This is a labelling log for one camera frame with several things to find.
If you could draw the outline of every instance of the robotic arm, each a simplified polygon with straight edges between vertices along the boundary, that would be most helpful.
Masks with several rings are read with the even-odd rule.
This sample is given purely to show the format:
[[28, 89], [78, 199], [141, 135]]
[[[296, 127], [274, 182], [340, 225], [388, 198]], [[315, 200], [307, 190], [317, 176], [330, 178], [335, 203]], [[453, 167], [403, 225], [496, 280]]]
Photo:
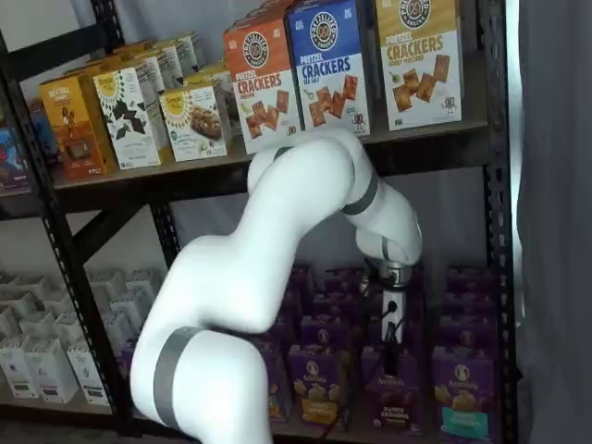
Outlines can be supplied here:
[[304, 134], [294, 148], [258, 154], [248, 187], [234, 233], [201, 237], [179, 254], [131, 367], [137, 408], [203, 444], [273, 442], [263, 358], [246, 340], [209, 328], [267, 331], [308, 231], [341, 210], [370, 257], [413, 265], [422, 248], [412, 207], [377, 177], [345, 130]]

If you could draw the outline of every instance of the purple box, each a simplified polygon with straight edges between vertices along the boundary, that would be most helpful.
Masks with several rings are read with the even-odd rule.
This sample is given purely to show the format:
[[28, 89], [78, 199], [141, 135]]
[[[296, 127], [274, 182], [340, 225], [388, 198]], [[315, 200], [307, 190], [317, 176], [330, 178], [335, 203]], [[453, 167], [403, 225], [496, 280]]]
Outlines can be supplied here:
[[350, 323], [344, 317], [329, 314], [308, 315], [300, 323], [303, 345], [318, 344], [348, 350], [351, 346], [350, 333]]
[[441, 437], [462, 444], [497, 442], [494, 360], [464, 347], [436, 347], [432, 370]]
[[362, 353], [365, 395], [369, 419], [376, 428], [409, 436], [422, 433], [422, 405], [416, 358], [403, 350], [397, 376], [386, 375], [381, 348], [365, 347]]
[[276, 423], [285, 423], [292, 412], [292, 396], [286, 373], [286, 366], [276, 344], [261, 340], [253, 340], [267, 369], [267, 383], [269, 385], [269, 419]]
[[[348, 398], [346, 363], [349, 354], [320, 345], [293, 345], [289, 362], [303, 421], [314, 426], [329, 426]], [[346, 428], [349, 416], [346, 410], [337, 429]]]

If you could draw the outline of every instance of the white snack box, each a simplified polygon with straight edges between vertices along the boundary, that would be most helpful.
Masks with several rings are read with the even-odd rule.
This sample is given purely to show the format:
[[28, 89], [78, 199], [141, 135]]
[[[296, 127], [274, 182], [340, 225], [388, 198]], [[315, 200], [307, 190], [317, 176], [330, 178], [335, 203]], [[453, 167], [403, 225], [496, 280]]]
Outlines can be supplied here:
[[76, 374], [84, 397], [89, 404], [109, 406], [101, 377], [96, 370], [93, 355], [85, 339], [81, 339], [68, 348], [68, 358]]
[[35, 338], [55, 338], [54, 322], [51, 312], [37, 312], [22, 318], [18, 324], [23, 334]]
[[31, 371], [36, 375], [45, 402], [68, 404], [78, 384], [66, 353], [57, 339], [34, 338], [25, 348]]
[[157, 268], [146, 268], [143, 270], [135, 270], [129, 275], [126, 287], [128, 290], [142, 289], [146, 296], [150, 299], [152, 305], [156, 300], [156, 295], [163, 285], [160, 270]]
[[30, 400], [39, 398], [39, 388], [31, 371], [24, 348], [31, 341], [24, 335], [0, 340], [0, 367], [15, 398]]
[[74, 312], [61, 314], [54, 322], [54, 331], [64, 348], [84, 337], [80, 321]]
[[0, 307], [0, 335], [10, 338], [21, 334], [19, 322], [12, 308]]
[[48, 310], [58, 318], [65, 312], [74, 311], [74, 304], [70, 299], [70, 295], [65, 290], [51, 291], [45, 296], [43, 300], [45, 310]]
[[122, 311], [106, 314], [103, 316], [103, 324], [105, 325], [109, 342], [111, 342], [113, 353], [115, 356], [120, 356], [126, 342], [135, 338], [128, 315]]
[[136, 288], [111, 302], [111, 310], [122, 311], [129, 319], [135, 336], [140, 335], [144, 322], [150, 313], [150, 301], [143, 289]]

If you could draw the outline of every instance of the cracker image on box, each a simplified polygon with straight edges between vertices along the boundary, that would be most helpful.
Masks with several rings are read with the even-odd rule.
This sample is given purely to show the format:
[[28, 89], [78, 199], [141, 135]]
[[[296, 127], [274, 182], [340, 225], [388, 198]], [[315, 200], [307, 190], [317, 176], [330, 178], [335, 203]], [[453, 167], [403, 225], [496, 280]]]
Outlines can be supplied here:
[[356, 0], [313, 0], [293, 8], [289, 24], [306, 129], [370, 134], [364, 8]]
[[376, 0], [390, 130], [461, 120], [456, 0]]
[[160, 103], [178, 162], [228, 153], [232, 132], [224, 94], [217, 83], [167, 92]]

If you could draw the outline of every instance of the cracker box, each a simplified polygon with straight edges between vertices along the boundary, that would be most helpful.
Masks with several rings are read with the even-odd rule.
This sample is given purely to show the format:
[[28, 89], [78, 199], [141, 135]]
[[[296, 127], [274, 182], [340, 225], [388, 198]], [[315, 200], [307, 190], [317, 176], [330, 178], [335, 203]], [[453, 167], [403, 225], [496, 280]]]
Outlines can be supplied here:
[[376, 0], [390, 130], [461, 120], [456, 0]]
[[169, 91], [160, 103], [177, 162], [228, 154], [232, 132], [219, 85], [205, 81]]
[[85, 70], [39, 86], [67, 179], [103, 176], [117, 168], [93, 78]]
[[247, 18], [224, 34], [224, 44], [247, 153], [289, 144], [302, 130], [290, 50], [287, 4]]
[[[349, 384], [344, 354], [321, 345], [291, 347], [290, 370], [305, 423], [328, 426], [347, 402]], [[338, 429], [346, 428], [349, 416], [349, 410], [345, 410]]]
[[364, 9], [356, 0], [306, 2], [289, 14], [294, 65], [307, 130], [370, 134], [364, 74]]
[[89, 404], [109, 406], [103, 382], [96, 370], [93, 355], [86, 339], [81, 339], [68, 348], [68, 358], [76, 374], [84, 397]]
[[57, 339], [31, 338], [25, 356], [45, 402], [68, 404], [74, 398], [76, 377]]
[[94, 84], [121, 169], [172, 161], [158, 93], [145, 63], [133, 60], [95, 76]]
[[436, 347], [438, 427], [446, 442], [497, 442], [494, 360], [483, 351]]
[[0, 340], [0, 367], [15, 398], [30, 400], [39, 398], [39, 386], [31, 371], [25, 348], [31, 339], [24, 335]]
[[27, 173], [10, 131], [0, 128], [0, 190], [27, 185]]
[[367, 411], [376, 428], [418, 436], [422, 433], [422, 405], [419, 368], [415, 357], [403, 350], [398, 374], [387, 375], [380, 347], [364, 347], [362, 352]]

